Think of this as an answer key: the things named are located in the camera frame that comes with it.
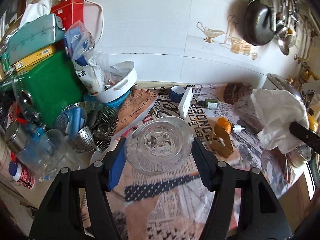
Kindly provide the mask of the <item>white plastic bag red print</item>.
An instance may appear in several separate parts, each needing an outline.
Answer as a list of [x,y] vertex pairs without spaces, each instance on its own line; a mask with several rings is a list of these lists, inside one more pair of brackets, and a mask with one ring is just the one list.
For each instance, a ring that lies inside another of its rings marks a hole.
[[287,90],[255,89],[251,94],[255,113],[263,124],[258,138],[268,151],[278,148],[287,154],[302,141],[290,132],[290,125],[297,122],[308,129],[306,107]]

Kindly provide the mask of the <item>clear glass jar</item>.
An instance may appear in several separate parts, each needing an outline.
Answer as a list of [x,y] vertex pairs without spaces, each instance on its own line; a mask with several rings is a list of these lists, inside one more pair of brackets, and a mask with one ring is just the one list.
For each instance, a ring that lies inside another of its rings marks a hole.
[[145,123],[127,137],[125,157],[141,174],[166,174],[189,159],[193,140],[183,119],[165,116]]

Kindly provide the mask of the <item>green small bottle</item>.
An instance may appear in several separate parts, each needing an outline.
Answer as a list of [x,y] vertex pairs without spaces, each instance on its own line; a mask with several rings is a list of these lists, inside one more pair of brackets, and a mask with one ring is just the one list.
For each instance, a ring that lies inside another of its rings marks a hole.
[[219,103],[215,99],[205,99],[197,101],[196,104],[207,109],[217,109]]

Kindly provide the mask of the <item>steel steamer basket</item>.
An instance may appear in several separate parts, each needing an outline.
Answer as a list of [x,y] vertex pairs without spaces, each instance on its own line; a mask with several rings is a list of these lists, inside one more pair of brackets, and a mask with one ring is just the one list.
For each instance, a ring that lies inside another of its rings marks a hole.
[[65,108],[54,122],[76,152],[105,151],[115,134],[118,115],[98,101],[83,101]]

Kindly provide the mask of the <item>white rectangular box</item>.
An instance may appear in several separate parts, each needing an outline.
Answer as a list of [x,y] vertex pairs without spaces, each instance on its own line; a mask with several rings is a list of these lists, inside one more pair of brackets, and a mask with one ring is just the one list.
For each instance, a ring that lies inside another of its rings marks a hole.
[[178,105],[179,114],[182,119],[185,119],[187,117],[192,99],[193,99],[192,87],[187,87]]

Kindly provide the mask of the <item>clear plastic measuring jug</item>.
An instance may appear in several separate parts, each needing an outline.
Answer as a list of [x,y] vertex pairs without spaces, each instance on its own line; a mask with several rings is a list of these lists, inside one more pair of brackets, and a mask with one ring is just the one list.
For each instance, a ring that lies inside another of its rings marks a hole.
[[25,148],[17,158],[33,172],[39,182],[54,179],[63,167],[72,171],[85,167],[58,129],[47,131],[38,140],[28,138]]

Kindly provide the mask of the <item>white rice cooker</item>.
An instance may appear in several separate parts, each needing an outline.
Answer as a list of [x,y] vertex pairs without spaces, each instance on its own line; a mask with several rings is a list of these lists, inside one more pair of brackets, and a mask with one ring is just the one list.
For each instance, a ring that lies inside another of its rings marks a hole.
[[296,98],[299,98],[300,100],[302,100],[302,96],[299,90],[293,87],[293,85],[289,84],[285,79],[283,79],[281,76],[277,74],[270,74],[270,73],[267,74],[267,78],[263,85],[263,89],[287,90]]

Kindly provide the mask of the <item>blue tape roll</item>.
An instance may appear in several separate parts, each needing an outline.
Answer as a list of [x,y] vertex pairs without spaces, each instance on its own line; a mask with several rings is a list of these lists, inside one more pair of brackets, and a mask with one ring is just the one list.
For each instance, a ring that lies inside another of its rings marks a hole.
[[169,99],[172,102],[180,103],[184,94],[185,94],[185,88],[183,88],[182,86],[173,86],[171,87],[169,92]]

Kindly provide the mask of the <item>white snack bag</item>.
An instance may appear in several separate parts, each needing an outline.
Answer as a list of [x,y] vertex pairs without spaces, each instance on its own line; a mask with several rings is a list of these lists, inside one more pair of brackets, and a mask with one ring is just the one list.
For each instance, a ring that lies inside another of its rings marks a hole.
[[73,61],[77,77],[91,95],[98,95],[106,90],[106,75],[100,62],[91,57],[87,63]]

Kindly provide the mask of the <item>white jar blue lid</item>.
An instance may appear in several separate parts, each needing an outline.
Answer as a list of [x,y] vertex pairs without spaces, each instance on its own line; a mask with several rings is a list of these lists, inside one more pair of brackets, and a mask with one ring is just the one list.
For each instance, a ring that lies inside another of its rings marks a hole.
[[9,164],[9,174],[13,177],[14,181],[20,183],[22,186],[28,189],[34,187],[34,176],[24,164],[11,161]]

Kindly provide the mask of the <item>green plastic storage box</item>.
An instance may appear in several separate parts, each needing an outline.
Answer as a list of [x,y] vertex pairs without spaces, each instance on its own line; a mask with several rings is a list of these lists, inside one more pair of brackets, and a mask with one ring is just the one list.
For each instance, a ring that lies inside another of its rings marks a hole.
[[18,78],[17,89],[38,114],[40,122],[53,128],[57,116],[69,105],[82,101],[86,88],[77,77],[71,59],[58,50],[26,73],[12,74],[1,82],[1,92],[13,91],[12,81]]

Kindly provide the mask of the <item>clear bottle steel lid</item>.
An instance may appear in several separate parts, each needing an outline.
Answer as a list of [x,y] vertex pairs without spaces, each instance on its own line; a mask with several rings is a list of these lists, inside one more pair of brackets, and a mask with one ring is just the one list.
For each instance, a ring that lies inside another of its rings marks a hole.
[[19,155],[30,143],[30,137],[19,122],[13,122],[7,128],[4,140],[12,152]]

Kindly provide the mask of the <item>glass gravy boat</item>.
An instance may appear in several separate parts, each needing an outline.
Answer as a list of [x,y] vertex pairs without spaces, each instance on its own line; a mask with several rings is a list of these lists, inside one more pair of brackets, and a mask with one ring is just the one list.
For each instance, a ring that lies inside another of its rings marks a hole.
[[214,43],[214,38],[225,34],[224,31],[210,29],[203,26],[202,22],[197,22],[196,27],[203,32],[203,34],[205,35],[205,38],[203,40],[207,43]]

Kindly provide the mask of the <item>black hanging wok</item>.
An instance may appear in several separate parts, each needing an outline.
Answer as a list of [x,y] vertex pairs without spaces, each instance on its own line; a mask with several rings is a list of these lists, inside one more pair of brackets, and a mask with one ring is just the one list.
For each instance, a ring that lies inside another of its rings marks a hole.
[[244,14],[244,40],[256,47],[268,44],[275,35],[276,20],[272,8],[260,0],[251,1]]

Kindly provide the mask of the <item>teal tissue pack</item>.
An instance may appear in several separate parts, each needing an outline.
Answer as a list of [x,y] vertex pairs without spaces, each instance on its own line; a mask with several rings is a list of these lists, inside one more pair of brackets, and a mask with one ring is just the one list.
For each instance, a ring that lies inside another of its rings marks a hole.
[[8,40],[7,53],[11,64],[26,56],[59,42],[65,28],[60,17],[48,14],[26,23]]

